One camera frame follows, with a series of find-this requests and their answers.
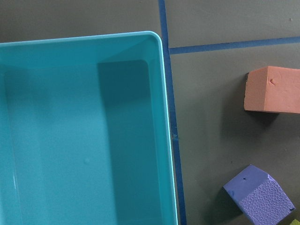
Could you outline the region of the teal plastic bin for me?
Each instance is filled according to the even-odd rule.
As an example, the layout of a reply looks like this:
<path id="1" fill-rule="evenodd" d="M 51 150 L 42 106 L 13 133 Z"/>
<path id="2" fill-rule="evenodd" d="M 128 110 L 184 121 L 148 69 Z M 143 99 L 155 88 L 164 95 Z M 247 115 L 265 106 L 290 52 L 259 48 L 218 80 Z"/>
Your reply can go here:
<path id="1" fill-rule="evenodd" d="M 178 223 L 158 34 L 0 45 L 0 222 Z"/>

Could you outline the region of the orange foam block left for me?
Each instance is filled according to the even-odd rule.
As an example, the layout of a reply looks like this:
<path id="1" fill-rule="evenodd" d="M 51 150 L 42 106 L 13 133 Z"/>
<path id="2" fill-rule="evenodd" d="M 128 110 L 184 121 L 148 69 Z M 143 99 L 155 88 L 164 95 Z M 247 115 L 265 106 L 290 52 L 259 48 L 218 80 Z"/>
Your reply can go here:
<path id="1" fill-rule="evenodd" d="M 244 110 L 300 113 L 300 71 L 267 66 L 247 75 Z"/>

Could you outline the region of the purple foam block left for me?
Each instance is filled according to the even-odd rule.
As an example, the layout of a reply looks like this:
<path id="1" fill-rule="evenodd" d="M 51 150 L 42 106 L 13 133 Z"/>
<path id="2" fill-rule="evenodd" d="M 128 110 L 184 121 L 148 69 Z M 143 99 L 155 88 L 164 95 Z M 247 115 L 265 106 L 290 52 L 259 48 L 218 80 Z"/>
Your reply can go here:
<path id="1" fill-rule="evenodd" d="M 254 225 L 276 225 L 296 209 L 279 183 L 254 165 L 223 188 Z"/>

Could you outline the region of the yellow foam block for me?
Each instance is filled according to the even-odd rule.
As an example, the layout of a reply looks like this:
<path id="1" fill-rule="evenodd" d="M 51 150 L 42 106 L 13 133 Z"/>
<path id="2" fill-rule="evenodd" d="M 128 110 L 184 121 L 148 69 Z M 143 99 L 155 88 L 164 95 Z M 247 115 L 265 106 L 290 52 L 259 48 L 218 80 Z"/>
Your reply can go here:
<path id="1" fill-rule="evenodd" d="M 294 219 L 289 225 L 300 225 L 300 221 Z"/>

